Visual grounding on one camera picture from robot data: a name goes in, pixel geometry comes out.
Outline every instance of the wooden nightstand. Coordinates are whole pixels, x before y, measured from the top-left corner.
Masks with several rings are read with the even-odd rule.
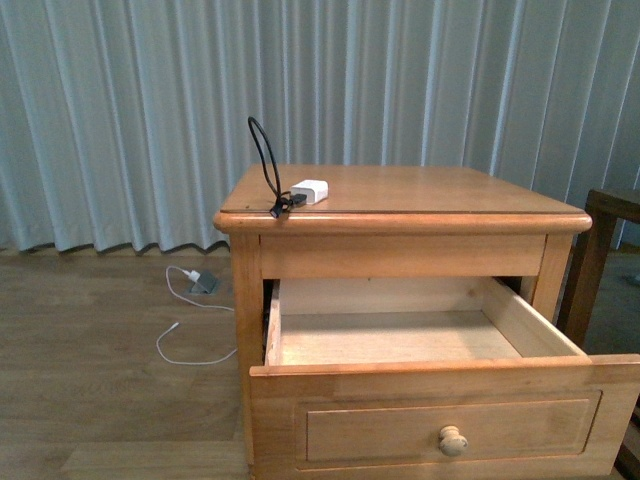
[[[608,473],[640,356],[588,357],[544,318],[587,214],[466,168],[280,170],[329,198],[274,220],[256,165],[215,218],[256,479]]]

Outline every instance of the white cable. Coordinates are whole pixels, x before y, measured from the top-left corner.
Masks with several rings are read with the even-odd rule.
[[[200,274],[198,272],[196,272],[195,270],[192,270],[191,272],[187,271],[187,270],[183,270],[179,267],[176,267],[174,265],[169,265],[167,267],[167,269],[165,270],[165,278],[167,279],[167,287],[169,287],[169,291],[175,295],[176,297],[178,297],[181,300],[184,300],[187,303],[190,303],[191,305],[195,305],[196,307],[202,307],[202,308],[217,308],[220,310],[227,310],[229,312],[233,312],[235,311],[233,308],[231,307],[225,307],[223,305],[202,305],[201,303],[197,303],[194,302],[193,300],[190,300],[186,297],[183,297],[182,295],[179,295],[178,293],[175,292],[175,290],[173,289],[173,287],[171,286],[171,281],[169,280],[169,272],[171,270],[179,270],[180,272],[184,273],[187,277],[189,277],[189,279],[191,281],[193,281],[194,283],[198,281],[198,278],[200,278]],[[237,348],[234,348],[230,353],[228,353],[227,355],[225,355],[224,357],[218,359],[218,360],[213,360],[210,362],[178,362],[176,360],[171,360],[169,358],[167,358],[167,356],[162,352],[162,348],[160,348],[160,342],[162,341],[162,339],[164,337],[166,337],[169,333],[171,333],[173,330],[175,330],[176,328],[178,328],[178,326],[180,325],[180,322],[176,322],[173,325],[171,325],[162,335],[160,335],[158,337],[158,339],[156,340],[156,349],[158,350],[158,353],[160,354],[160,356],[163,358],[163,360],[165,360],[168,363],[171,363],[173,365],[187,365],[187,366],[204,366],[204,365],[215,365],[217,363],[222,363],[225,360],[229,359],[234,353],[236,353],[238,351]]]
[[[228,353],[227,355],[225,355],[224,357],[220,358],[219,360],[213,360],[211,362],[178,362],[176,360],[171,360],[169,358],[167,358],[165,356],[164,353],[162,353],[162,349],[160,348],[160,342],[162,341],[162,339],[167,336],[171,331],[175,330],[176,328],[178,328],[178,325],[180,325],[179,322],[174,323],[173,325],[171,325],[162,335],[160,335],[158,337],[158,340],[156,340],[156,348],[158,349],[158,353],[160,354],[160,356],[166,361],[169,362],[173,365],[187,365],[190,367],[196,367],[196,366],[204,366],[204,365],[215,365],[216,363],[222,363],[225,360],[231,358],[231,356],[236,353],[238,351],[237,348],[234,348],[230,353]]]

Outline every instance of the drawer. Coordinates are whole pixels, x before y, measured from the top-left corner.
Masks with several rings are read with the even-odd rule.
[[[492,278],[281,280],[267,332],[265,480],[608,474],[640,384]]]

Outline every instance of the black cable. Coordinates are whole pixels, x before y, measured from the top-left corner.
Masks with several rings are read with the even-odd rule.
[[[283,212],[288,212],[293,207],[304,205],[307,201],[307,196],[300,195],[300,194],[291,196],[291,192],[282,191],[282,188],[280,185],[280,173],[278,172],[278,164],[276,163],[276,160],[273,156],[273,150],[271,149],[271,143],[269,142],[269,137],[267,137],[267,134],[264,131],[264,128],[262,128],[262,125],[260,125],[260,123],[258,123],[258,121],[255,118],[249,117],[247,122],[249,124],[249,130],[251,131],[251,136],[253,137],[253,141],[255,142],[256,147],[258,148],[258,153],[260,154],[260,161],[262,162],[262,171],[264,172],[264,178],[267,181],[269,188],[271,188],[271,191],[276,196],[276,202],[271,208],[271,210],[269,211],[269,213],[271,213],[271,216],[273,218],[278,218]],[[264,159],[264,152],[262,151],[262,147],[260,146],[260,142],[258,141],[258,136],[256,135],[256,132],[253,129],[254,125],[257,127],[258,131],[260,132],[260,135],[262,135],[262,138],[264,139],[264,142],[267,145],[267,150],[269,151],[269,159],[271,160],[271,165],[273,166],[273,173],[275,174],[275,177],[276,177],[275,186],[273,185],[273,182],[271,181],[271,177],[269,176],[269,171],[267,169],[267,162]]]

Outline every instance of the wooden knob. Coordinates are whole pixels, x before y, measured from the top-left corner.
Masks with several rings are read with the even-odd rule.
[[[469,442],[460,435],[458,427],[449,425],[440,430],[440,451],[447,457],[462,455],[467,448],[469,448]]]

